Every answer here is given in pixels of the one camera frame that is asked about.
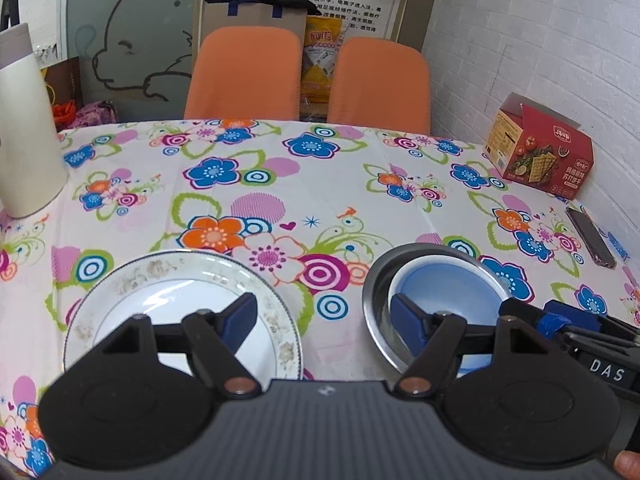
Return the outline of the person's right hand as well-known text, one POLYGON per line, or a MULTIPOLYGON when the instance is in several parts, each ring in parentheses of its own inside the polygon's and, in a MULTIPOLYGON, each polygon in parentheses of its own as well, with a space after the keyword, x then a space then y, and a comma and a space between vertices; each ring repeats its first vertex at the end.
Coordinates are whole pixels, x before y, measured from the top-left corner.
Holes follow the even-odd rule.
POLYGON ((640 454, 622 451, 614 460, 614 469, 626 480, 640 480, 640 454))

